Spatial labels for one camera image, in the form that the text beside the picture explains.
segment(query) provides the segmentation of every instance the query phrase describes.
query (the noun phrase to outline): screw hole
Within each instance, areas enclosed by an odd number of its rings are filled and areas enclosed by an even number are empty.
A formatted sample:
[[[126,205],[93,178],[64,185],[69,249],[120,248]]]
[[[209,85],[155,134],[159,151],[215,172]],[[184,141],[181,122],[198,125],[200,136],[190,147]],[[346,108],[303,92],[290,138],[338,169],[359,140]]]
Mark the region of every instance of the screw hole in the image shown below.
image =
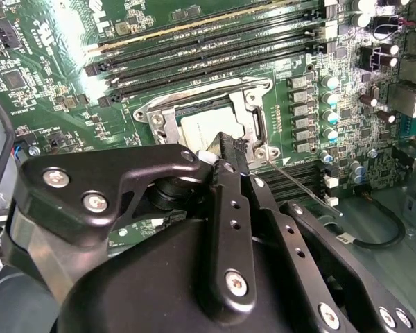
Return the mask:
[[[296,248],[296,253],[299,257],[305,258],[305,253],[300,248]]]
[[[236,201],[232,201],[231,202],[231,207],[235,208],[235,209],[239,209],[241,206],[239,206],[239,204]]]
[[[231,224],[231,227],[233,229],[236,229],[236,230],[240,230],[241,229],[241,226],[239,225],[239,222],[237,222],[236,220],[231,220],[230,221],[230,224]]]

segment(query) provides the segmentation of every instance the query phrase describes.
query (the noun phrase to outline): integrated circuit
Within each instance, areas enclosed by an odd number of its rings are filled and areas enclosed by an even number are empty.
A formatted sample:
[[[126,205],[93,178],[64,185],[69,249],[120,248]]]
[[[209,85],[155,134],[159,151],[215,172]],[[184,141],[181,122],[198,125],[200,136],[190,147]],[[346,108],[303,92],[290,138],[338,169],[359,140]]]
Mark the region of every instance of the integrated circuit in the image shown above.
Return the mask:
[[[3,73],[2,76],[9,90],[21,89],[26,86],[25,80],[18,69]]]

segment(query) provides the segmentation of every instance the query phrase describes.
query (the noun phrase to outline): green circuit board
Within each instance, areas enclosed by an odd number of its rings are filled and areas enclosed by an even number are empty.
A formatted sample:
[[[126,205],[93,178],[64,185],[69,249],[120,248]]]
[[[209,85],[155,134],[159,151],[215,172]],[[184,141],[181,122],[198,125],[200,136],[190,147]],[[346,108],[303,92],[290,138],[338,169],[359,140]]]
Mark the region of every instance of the green circuit board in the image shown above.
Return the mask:
[[[397,70],[382,67],[367,79],[358,50],[380,42],[370,27],[350,24],[357,14],[350,3],[333,8],[324,14],[316,0],[3,0],[0,103],[21,153],[74,153],[156,144],[152,125],[134,114],[158,96],[233,78],[269,80],[263,130],[279,166],[316,161],[327,150],[338,163],[341,193],[352,188],[352,160],[373,188],[391,187],[399,119],[386,124],[359,96],[377,87],[385,103]],[[372,14],[399,10],[374,6]],[[402,34],[389,40],[402,52]],[[323,99],[328,75],[339,81],[333,105]],[[296,87],[293,78],[305,81]],[[293,115],[304,104],[306,114]],[[326,110],[339,122],[325,121]],[[299,119],[305,122],[296,128]],[[338,136],[328,139],[327,129]],[[262,161],[254,171],[270,169]]]

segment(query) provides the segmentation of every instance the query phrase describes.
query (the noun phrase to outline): dimm slot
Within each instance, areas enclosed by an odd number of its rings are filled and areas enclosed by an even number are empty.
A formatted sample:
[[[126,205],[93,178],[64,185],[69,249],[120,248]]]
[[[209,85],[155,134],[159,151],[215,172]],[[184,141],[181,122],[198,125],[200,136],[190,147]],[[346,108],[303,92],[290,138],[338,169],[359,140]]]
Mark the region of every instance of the dimm slot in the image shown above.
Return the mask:
[[[288,49],[281,50],[277,53],[272,53],[270,55],[264,55],[259,57],[253,57],[244,59],[240,62],[235,63],[228,63],[228,64],[220,64],[218,66],[200,69],[197,71],[191,72],[191,75],[184,74],[179,76],[174,76],[172,78],[163,78],[160,80],[153,81],[151,83],[144,83],[142,85],[138,85],[135,87],[129,87],[124,89],[118,89],[113,91],[110,95],[100,97],[98,99],[99,105],[104,108],[110,106],[112,103],[121,102],[125,98],[130,98],[138,95],[140,92],[144,92],[148,89],[153,89],[157,87],[161,87],[165,84],[175,84],[183,80],[197,80],[201,78],[205,78],[208,74],[221,74],[225,73],[225,71],[240,71],[247,69],[246,67],[249,65],[259,65],[262,63],[266,63],[268,61],[275,61],[280,60],[283,58],[289,58],[291,56],[301,55],[304,54],[306,51],[305,46],[297,46],[291,47]]]

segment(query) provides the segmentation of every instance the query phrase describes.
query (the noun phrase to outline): chip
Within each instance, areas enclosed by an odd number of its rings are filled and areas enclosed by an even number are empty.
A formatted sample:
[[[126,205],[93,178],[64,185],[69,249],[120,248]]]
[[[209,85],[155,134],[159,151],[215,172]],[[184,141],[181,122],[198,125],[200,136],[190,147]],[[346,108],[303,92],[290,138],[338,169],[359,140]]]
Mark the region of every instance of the chip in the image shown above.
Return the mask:
[[[21,89],[26,86],[26,83],[18,69],[4,73],[3,79],[6,81],[6,86],[8,86],[10,90]]]
[[[350,118],[352,116],[352,111],[350,109],[343,109],[340,111],[340,118]]]
[[[362,83],[369,82],[371,79],[372,79],[372,75],[370,73],[365,73],[365,74],[362,74],[361,76]]]
[[[340,47],[338,49],[336,49],[336,55],[335,55],[335,59],[342,59],[345,58],[345,56],[347,55],[347,51],[345,50],[345,47]]]
[[[304,102],[308,99],[308,93],[306,90],[301,90],[300,92],[291,92],[291,100],[295,103]]]
[[[296,141],[307,140],[309,136],[310,136],[310,132],[307,131],[307,130],[301,130],[300,132],[296,132],[294,134],[294,137],[295,137]]]
[[[131,33],[130,25],[127,22],[116,23],[115,28],[119,36],[129,35]]]
[[[77,107],[77,102],[74,96],[65,97],[63,100],[63,104],[67,109],[74,109]]]
[[[190,7],[186,9],[189,17],[194,17],[200,14],[200,6]]]
[[[307,151],[310,151],[310,144],[308,142],[304,144],[296,144],[296,151],[298,153],[305,153]]]
[[[128,23],[131,25],[138,24],[139,20],[137,19],[137,16],[131,16],[128,18]]]
[[[369,137],[371,130],[369,128],[363,128],[361,130],[361,137]]]
[[[294,127],[295,128],[304,128],[304,127],[308,127],[308,118],[301,118],[298,120],[294,120]]]
[[[187,16],[187,13],[183,10],[178,10],[177,12],[174,12],[172,15],[174,21],[178,21],[180,19],[184,19]]]

